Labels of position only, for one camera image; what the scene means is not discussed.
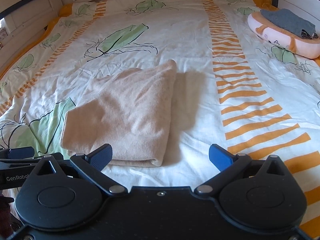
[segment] gray cloth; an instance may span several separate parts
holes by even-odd
[[[287,30],[298,37],[316,38],[316,26],[313,23],[295,15],[288,9],[281,9],[278,11],[267,11],[262,9],[260,12],[263,17],[274,25]]]

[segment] blue gripper pad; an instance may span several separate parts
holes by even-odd
[[[209,148],[209,160],[219,171],[224,171],[231,166],[237,158],[219,145],[212,144]]]
[[[92,153],[85,156],[85,160],[95,167],[98,171],[102,171],[112,159],[112,147],[104,144]]]
[[[13,148],[9,149],[7,153],[8,159],[25,159],[32,158],[35,155],[35,150],[33,147],[22,147],[22,148]]]

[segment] beige towel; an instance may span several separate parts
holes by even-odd
[[[81,97],[83,103],[66,113],[61,147],[88,154],[109,143],[111,164],[161,166],[176,73],[176,63],[169,60],[94,79]]]

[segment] round cushion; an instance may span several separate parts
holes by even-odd
[[[320,56],[320,39],[302,39],[297,35],[279,28],[261,15],[254,12],[248,16],[250,29],[260,38],[282,49],[307,58]]]

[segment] metal screw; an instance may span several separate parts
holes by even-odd
[[[213,191],[213,188],[209,185],[200,185],[199,187],[197,187],[197,191],[199,193],[210,193],[211,191]]]
[[[34,240],[34,238],[31,235],[26,235],[23,240]]]
[[[125,187],[121,185],[113,185],[109,188],[109,191],[114,194],[119,194],[125,191]]]
[[[158,195],[159,197],[163,197],[163,196],[165,195],[165,192],[164,192],[164,191],[159,191],[159,192],[157,193],[157,195]]]

